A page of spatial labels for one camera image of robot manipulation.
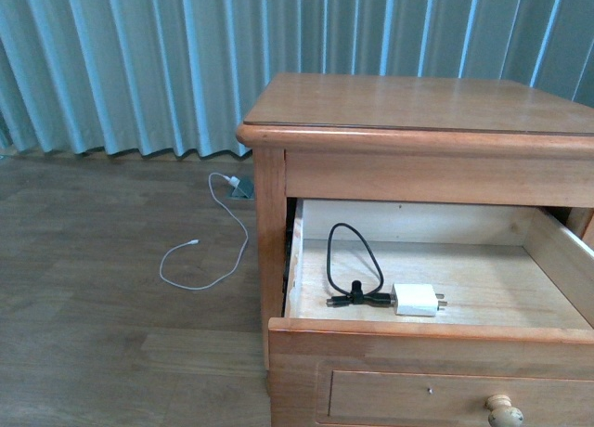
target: plug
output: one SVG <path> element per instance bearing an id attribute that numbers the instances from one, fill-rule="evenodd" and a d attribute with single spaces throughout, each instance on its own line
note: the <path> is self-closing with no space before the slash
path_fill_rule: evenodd
<path id="1" fill-rule="evenodd" d="M 447 302 L 443 294 L 436 294 L 432 285 L 394 284 L 391 292 L 394 312 L 398 316 L 435 317 Z"/>
<path id="2" fill-rule="evenodd" d="M 239 185 L 239 178 L 236 176 L 225 177 L 227 183 L 229 183 L 233 188 L 236 188 Z"/>

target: white cable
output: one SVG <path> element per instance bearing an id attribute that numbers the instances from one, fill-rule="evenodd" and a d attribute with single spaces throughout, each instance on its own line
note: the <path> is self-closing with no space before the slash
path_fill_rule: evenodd
<path id="1" fill-rule="evenodd" d="M 228 207 L 226 207 L 221 201 L 219 201 L 214 196 L 213 180 L 212 180 L 213 176 L 221 176 L 222 178 L 225 179 L 225 181 L 227 183 L 229 183 L 233 187 L 237 186 L 237 184 L 239 183 L 239 180 L 235 176 L 229 177 L 229 176 L 225 176 L 222 174 L 218 174 L 217 172 L 213 172 L 210 175 L 208 175 L 208 188 L 211 190 L 211 196 L 213 197 L 213 200 L 216 201 L 219 204 L 219 206 L 221 206 L 223 209 L 225 209 L 229 213 L 229 215 L 231 215 L 233 217 L 233 219 L 239 223 L 239 225 L 243 229 L 243 232 L 245 233 L 245 241 L 243 241 L 243 244 L 241 245 L 241 249 L 239 250 L 238 260 L 237 260 L 237 262 L 235 262 L 235 266 L 233 266 L 233 269 L 231 269 L 229 272 L 224 274 L 222 277 L 219 277 L 217 280 L 215 280 L 210 285 L 206 285 L 206 286 L 192 287 L 192 286 L 180 285 L 179 283 L 175 283 L 174 281 L 171 281 L 163 276 L 163 264 L 165 263 L 165 259 L 167 258 L 167 256 L 171 252 L 173 252 L 179 248 L 183 248 L 184 246 L 189 246 L 191 244 L 198 244 L 200 242 L 198 239 L 192 239 L 192 240 L 188 241 L 187 243 L 179 244 L 179 245 L 175 246 L 174 248 L 170 249 L 169 251 L 167 251 L 167 253 L 161 259 L 161 265 L 159 266 L 159 276 L 161 277 L 161 279 L 163 281 L 166 281 L 170 285 L 174 285 L 177 288 L 181 288 L 182 290 L 188 290 L 188 291 L 208 290 L 212 286 L 216 285 L 222 279 L 229 277 L 231 274 L 233 274 L 237 270 L 237 268 L 239 266 L 239 262 L 241 261 L 241 257 L 243 256 L 243 253 L 245 252 L 245 248 L 248 246 L 248 241 L 250 240 L 250 236 L 248 235 L 248 229 L 246 229 L 245 226 L 243 225 L 243 223 L 241 223 L 241 221 L 239 221 L 239 219 L 231 211 L 229 211 Z"/>

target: drawer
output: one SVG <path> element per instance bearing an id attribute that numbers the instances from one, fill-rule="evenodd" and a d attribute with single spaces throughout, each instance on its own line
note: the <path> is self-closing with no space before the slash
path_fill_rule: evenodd
<path id="1" fill-rule="evenodd" d="M 327 240 L 368 240 L 392 283 L 429 283 L 436 317 L 327 307 Z M 594 252 L 537 208 L 299 201 L 285 317 L 269 322 L 274 426 L 482 426 L 505 395 L 524 426 L 594 424 Z M 338 229 L 332 276 L 377 286 Z"/>

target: drawer knob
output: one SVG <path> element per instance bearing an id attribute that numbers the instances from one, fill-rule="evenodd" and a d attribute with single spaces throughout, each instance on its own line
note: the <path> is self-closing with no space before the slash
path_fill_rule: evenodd
<path id="1" fill-rule="evenodd" d="M 519 427 L 523 422 L 522 412 L 511 405 L 505 395 L 491 396 L 486 400 L 486 407 L 491 410 L 489 425 L 491 427 Z"/>

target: wooden floor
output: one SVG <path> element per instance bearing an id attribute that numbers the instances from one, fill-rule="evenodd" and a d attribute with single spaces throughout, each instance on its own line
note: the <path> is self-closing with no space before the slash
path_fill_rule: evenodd
<path id="1" fill-rule="evenodd" d="M 0 425 L 269 426 L 246 162 L 0 159 Z M 215 191 L 227 186 L 217 180 Z"/>

